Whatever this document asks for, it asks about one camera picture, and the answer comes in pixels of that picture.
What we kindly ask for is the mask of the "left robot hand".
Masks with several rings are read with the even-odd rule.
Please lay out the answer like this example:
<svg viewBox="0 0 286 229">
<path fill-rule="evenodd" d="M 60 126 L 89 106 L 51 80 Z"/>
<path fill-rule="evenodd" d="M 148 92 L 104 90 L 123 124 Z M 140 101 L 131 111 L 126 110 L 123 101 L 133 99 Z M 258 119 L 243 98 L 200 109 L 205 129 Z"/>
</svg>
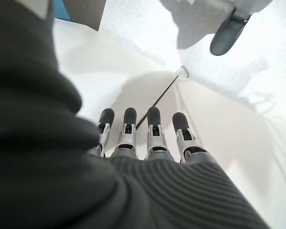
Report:
<svg viewBox="0 0 286 229">
<path fill-rule="evenodd" d="M 0 229 L 267 228 L 202 147 L 103 157 L 52 27 L 50 0 L 0 0 Z"/>
</svg>

